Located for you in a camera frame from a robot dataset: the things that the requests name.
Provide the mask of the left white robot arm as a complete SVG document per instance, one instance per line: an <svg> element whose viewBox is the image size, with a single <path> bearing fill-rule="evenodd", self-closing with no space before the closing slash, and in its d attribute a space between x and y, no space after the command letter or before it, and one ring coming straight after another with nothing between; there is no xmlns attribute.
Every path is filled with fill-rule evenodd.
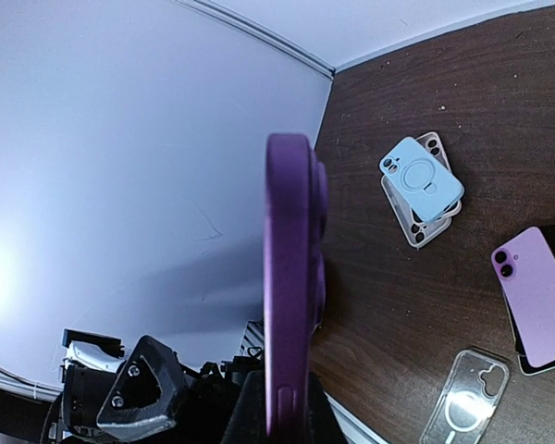
<svg viewBox="0 0 555 444"><path fill-rule="evenodd" d="M42 443L219 443L246 377L262 351L195 371L151 336L120 339L65 330L62 391L50 405Z"/></svg>

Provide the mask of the clear magsafe phone case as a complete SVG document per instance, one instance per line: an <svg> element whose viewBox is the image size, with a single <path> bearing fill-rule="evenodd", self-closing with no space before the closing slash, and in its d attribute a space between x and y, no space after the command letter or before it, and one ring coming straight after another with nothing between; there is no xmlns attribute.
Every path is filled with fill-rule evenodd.
<svg viewBox="0 0 555 444"><path fill-rule="evenodd" d="M478 443L509 376L509 366L499 356L474 348L459 351L419 441Z"/></svg>

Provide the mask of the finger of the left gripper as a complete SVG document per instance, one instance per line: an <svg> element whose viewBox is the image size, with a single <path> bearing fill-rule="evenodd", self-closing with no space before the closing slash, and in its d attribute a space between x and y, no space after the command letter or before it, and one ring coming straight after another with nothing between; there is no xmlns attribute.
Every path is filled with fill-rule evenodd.
<svg viewBox="0 0 555 444"><path fill-rule="evenodd" d="M177 424L185 375L176 354L150 336L139 339L96 416L106 433L162 433Z"/></svg>

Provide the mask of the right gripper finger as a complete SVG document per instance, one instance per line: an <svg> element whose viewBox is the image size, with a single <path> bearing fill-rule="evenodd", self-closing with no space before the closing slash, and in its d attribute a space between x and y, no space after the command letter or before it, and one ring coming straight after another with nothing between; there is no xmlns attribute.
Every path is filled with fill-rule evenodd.
<svg viewBox="0 0 555 444"><path fill-rule="evenodd" d="M270 388L263 370L246 376L223 443L344 443L318 376L309 372L302 390Z"/></svg>

